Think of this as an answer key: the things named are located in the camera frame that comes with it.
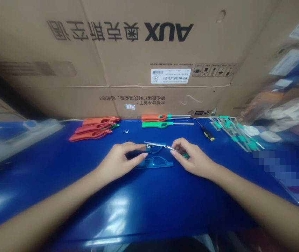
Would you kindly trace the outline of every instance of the forearm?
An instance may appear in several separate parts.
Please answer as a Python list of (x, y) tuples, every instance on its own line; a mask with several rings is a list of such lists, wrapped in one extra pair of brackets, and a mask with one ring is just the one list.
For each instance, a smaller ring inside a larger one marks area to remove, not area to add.
[(108, 181), (96, 170), (0, 225), (0, 251), (34, 251)]
[(263, 228), (299, 251), (299, 207), (245, 180), (223, 166), (210, 178), (234, 198)]

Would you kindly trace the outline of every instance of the hand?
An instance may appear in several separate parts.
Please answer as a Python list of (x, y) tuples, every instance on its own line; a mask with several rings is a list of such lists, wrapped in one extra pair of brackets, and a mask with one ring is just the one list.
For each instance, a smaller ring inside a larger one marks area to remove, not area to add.
[(99, 172), (102, 179), (107, 183), (122, 177), (140, 164), (148, 155), (148, 153), (141, 153), (135, 158), (127, 160), (125, 154), (135, 150), (145, 151), (146, 145), (132, 142), (115, 144), (95, 171)]
[(176, 158), (176, 160), (187, 171), (197, 176), (212, 179), (216, 169), (222, 167), (212, 161), (197, 145), (189, 143), (184, 138), (176, 139), (173, 142), (172, 147), (188, 153), (190, 158), (186, 159), (180, 153), (171, 150), (171, 154)]

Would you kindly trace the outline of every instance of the white plastic bag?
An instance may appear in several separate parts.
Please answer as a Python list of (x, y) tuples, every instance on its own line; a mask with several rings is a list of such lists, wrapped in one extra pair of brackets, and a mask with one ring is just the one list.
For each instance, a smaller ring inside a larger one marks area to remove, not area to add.
[(299, 97), (277, 108), (267, 110), (261, 118), (273, 119), (270, 131), (279, 132), (299, 125)]

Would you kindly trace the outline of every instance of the blue table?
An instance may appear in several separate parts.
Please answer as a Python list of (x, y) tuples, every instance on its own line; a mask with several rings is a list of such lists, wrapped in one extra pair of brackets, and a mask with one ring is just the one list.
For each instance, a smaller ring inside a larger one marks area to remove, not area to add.
[[(70, 143), (69, 137), (81, 122), (65, 122), (61, 131), (7, 160), (12, 165), (0, 171), (0, 224), (90, 172), (113, 144), (171, 144), (180, 137), (199, 145), (215, 162), (295, 203), (258, 166), (253, 154), (244, 152), (225, 132), (215, 131), (208, 119), (200, 122), (213, 132), (215, 141), (206, 139), (198, 124), (142, 129), (140, 121), (129, 120), (121, 121), (120, 127), (101, 139)], [(174, 166), (133, 170), (103, 188), (64, 224), (53, 248), (69, 250), (256, 227), (217, 185), (186, 172), (168, 150), (158, 155)]]

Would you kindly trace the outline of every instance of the black screwdriver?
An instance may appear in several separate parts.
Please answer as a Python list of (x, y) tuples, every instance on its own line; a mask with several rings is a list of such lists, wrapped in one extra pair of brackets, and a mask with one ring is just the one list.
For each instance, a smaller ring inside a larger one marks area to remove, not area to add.
[(210, 141), (214, 141), (215, 138), (213, 137), (212, 133), (211, 133), (209, 130), (207, 130), (205, 127), (203, 127), (203, 126), (200, 124), (200, 122), (199, 122), (196, 118), (195, 118), (195, 120), (196, 120), (196, 121), (199, 123), (199, 125), (201, 126), (201, 129), (202, 129), (204, 135), (205, 135)]

